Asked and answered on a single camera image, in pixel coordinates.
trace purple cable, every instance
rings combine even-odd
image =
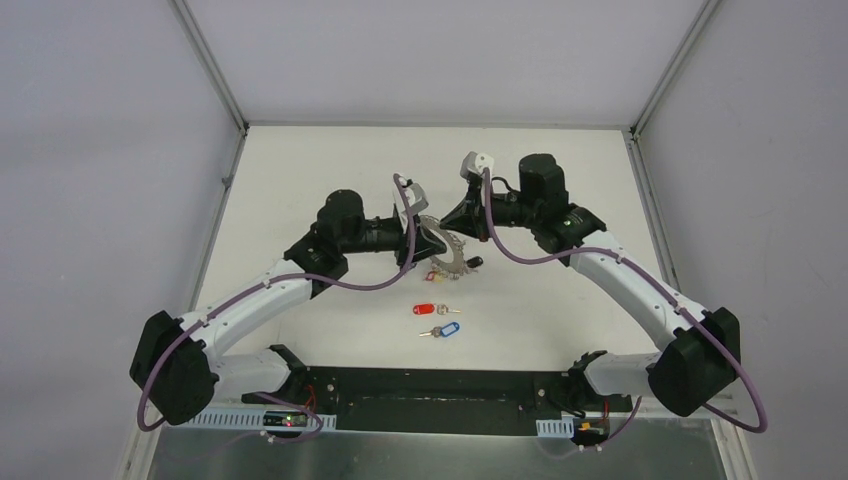
[[[618,253],[613,250],[609,250],[606,248],[598,248],[598,247],[578,247],[572,248],[569,250],[563,250],[562,252],[555,253],[553,255],[548,255],[547,257],[542,258],[521,258],[519,256],[514,255],[512,252],[507,250],[503,243],[501,243],[500,238],[498,238],[497,232],[495,232],[495,222],[492,219],[492,176],[491,172],[488,168],[483,170],[483,179],[486,184],[486,225],[489,227],[489,236],[492,238],[492,241],[495,242],[495,245],[498,247],[498,250],[501,251],[507,258],[512,260],[513,262],[520,263],[523,265],[538,265],[541,263],[547,263],[553,260],[558,260],[563,257],[567,257],[570,255],[576,255],[579,253],[599,253],[602,255],[607,255],[609,257],[619,259]],[[765,407],[763,406],[762,399],[760,398],[759,392],[757,392],[757,388],[754,386],[754,381],[748,375],[748,372],[742,368],[742,365],[733,357],[733,354],[730,353],[730,350],[727,349],[721,342],[718,341],[717,338],[713,336],[703,325],[695,319],[695,317],[685,308],[681,307],[679,302],[672,294],[662,286],[660,282],[658,282],[650,273],[645,271],[642,267],[640,267],[636,262],[630,260],[626,257],[620,258],[621,263],[627,265],[631,270],[636,272],[640,277],[642,277],[646,282],[648,282],[654,289],[662,295],[665,300],[671,304],[674,309],[679,312],[680,315],[686,319],[693,327],[695,327],[698,332],[707,339],[710,344],[716,348],[716,350],[721,353],[727,363],[729,363],[734,370],[736,370],[736,374],[739,376],[739,379],[742,380],[742,384],[745,385],[745,389],[748,390],[748,395],[751,396],[751,401],[754,403],[754,409],[757,411],[757,418],[759,420],[759,425],[752,426],[747,423],[743,423],[740,420],[737,420],[730,415],[722,412],[721,410],[713,407],[712,405],[705,403],[704,408],[717,415],[718,417],[727,420],[728,422],[736,425],[737,427],[747,430],[752,433],[763,433],[768,428],[768,417],[766,416]]]
[[[406,234],[407,234],[408,241],[409,241],[409,244],[408,244],[409,245],[409,252],[406,254],[406,260],[403,262],[403,266],[400,267],[400,271],[398,271],[398,273],[395,274],[395,276],[386,280],[383,283],[378,283],[376,285],[354,285],[352,283],[340,282],[340,281],[335,280],[333,278],[325,277],[325,276],[322,276],[322,275],[315,275],[313,273],[287,273],[285,275],[278,275],[276,277],[271,278],[269,280],[269,282],[270,282],[269,285],[273,285],[273,284],[279,283],[279,282],[284,282],[286,280],[294,280],[294,279],[303,278],[303,279],[307,279],[307,280],[317,280],[319,282],[328,283],[330,285],[334,285],[334,286],[341,287],[341,288],[346,288],[348,290],[357,290],[357,291],[360,291],[360,292],[373,292],[375,290],[381,290],[383,288],[391,286],[394,283],[396,283],[398,280],[400,280],[401,277],[406,275],[406,272],[408,272],[409,270],[412,269],[412,258],[415,256],[415,233],[416,233],[415,232],[415,219],[413,217],[412,210],[409,206],[409,200],[406,198],[406,195],[403,192],[403,189],[405,187],[400,182],[400,178],[401,178],[400,175],[398,175],[397,173],[394,174],[393,180],[395,182],[395,187],[398,189],[398,192],[400,192],[400,199],[403,202],[404,213],[406,214]],[[232,307],[233,305],[240,302],[241,300],[244,300],[245,298],[249,297],[250,295],[258,292],[259,290],[262,290],[263,288],[267,288],[267,287],[265,286],[265,284],[260,283],[260,284],[254,285],[254,286],[244,290],[241,293],[236,294],[231,299],[229,299],[226,302],[219,305],[218,308],[209,312],[209,315],[207,315],[207,319],[208,320],[214,319],[215,317],[217,317],[218,315],[223,313],[228,308]],[[177,347],[183,342],[183,340],[189,338],[189,336],[191,336],[192,333],[196,332],[202,326],[203,326],[203,322],[198,320],[197,322],[195,322],[194,325],[190,326],[186,331],[184,331],[182,334],[180,334],[180,336],[177,337],[177,339],[174,340],[173,343],[168,345],[168,348],[166,348],[164,352],[162,352],[162,355],[159,356],[159,359],[156,360],[156,363],[153,365],[153,368],[150,370],[150,375],[147,377],[147,382],[145,382],[144,388],[142,388],[142,390],[141,390],[141,398],[139,398],[138,408],[136,409],[136,423],[138,423],[138,428],[142,432],[152,432],[153,430],[159,428],[163,423],[165,423],[164,418],[160,418],[159,420],[154,422],[152,425],[147,425],[144,422],[144,407],[145,407],[145,405],[147,405],[147,401],[150,398],[150,390],[153,388],[153,383],[156,381],[156,377],[159,375],[159,371],[162,370],[162,366],[165,365],[165,361],[168,360],[168,358],[171,356],[172,353],[174,353],[174,350],[177,349]]]

